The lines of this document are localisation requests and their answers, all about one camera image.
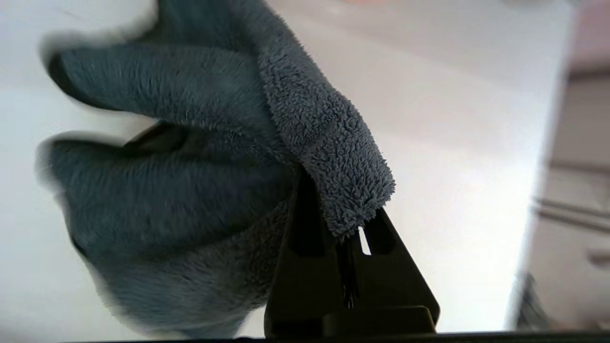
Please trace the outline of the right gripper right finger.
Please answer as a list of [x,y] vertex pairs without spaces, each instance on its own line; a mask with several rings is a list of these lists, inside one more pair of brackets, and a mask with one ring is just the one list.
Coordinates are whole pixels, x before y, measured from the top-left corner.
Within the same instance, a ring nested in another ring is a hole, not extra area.
[[[440,306],[384,209],[346,240],[350,330],[435,330]],[[365,254],[362,241],[369,254]]]

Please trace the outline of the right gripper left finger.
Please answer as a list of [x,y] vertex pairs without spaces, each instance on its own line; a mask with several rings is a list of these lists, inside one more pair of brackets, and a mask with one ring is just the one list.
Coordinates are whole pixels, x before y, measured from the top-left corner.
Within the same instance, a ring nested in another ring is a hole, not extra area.
[[300,169],[265,309],[266,337],[345,337],[337,241],[312,177]]

